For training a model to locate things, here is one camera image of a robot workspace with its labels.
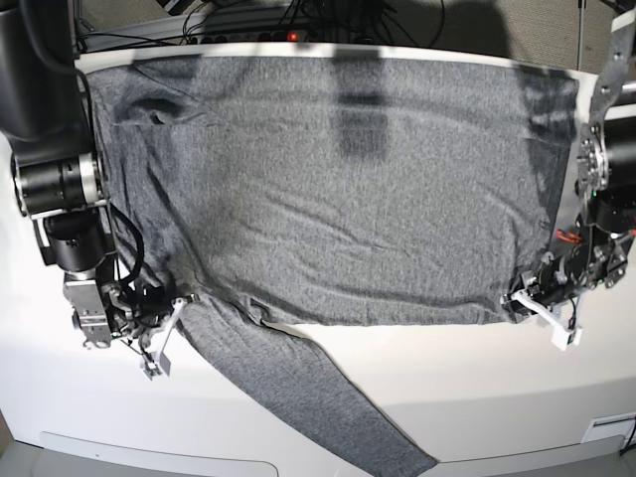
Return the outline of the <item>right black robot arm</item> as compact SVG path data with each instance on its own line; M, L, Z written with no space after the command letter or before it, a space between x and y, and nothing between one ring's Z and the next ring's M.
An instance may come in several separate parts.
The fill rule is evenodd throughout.
M64 274L84 345L122 342L147 377L166 376L166 345L196 296L172 297L141 281L144 241L110 201L74 37L65 1L1 5L1 132L12 151L16 202L44 263Z

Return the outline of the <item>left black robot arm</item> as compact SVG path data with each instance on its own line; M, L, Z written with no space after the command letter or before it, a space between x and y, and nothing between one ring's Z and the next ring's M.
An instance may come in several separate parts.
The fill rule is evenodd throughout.
M561 321L562 305L578 306L586 291L621 280L635 240L635 84L628 78L635 62L635 4L620 7L611 23L607 63L578 132L574 191L581 210L574 232L556 233L570 248L546 253L501 299L512 312L541 317L562 351L582 336L575 316Z

